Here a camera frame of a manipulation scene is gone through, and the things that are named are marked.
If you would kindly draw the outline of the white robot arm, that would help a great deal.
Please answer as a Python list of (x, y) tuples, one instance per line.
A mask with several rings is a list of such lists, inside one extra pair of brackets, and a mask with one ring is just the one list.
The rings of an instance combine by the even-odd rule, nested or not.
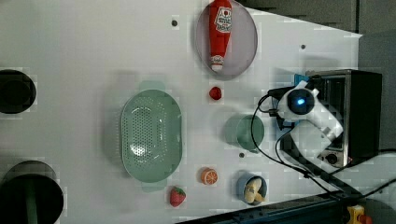
[(395, 155), (385, 153), (352, 167), (335, 168), (319, 154), (343, 132), (343, 125), (318, 99), (319, 91), (306, 81), (281, 97), (277, 114), (295, 124), (280, 140), (285, 161), (343, 191), (348, 198), (368, 197), (395, 183)]

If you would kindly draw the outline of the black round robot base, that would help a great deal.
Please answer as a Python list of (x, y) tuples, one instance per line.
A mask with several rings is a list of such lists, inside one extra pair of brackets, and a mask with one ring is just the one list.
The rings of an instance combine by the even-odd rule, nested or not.
[(36, 87), (32, 79), (21, 71), (0, 71), (0, 112), (19, 114), (29, 109), (36, 98)]

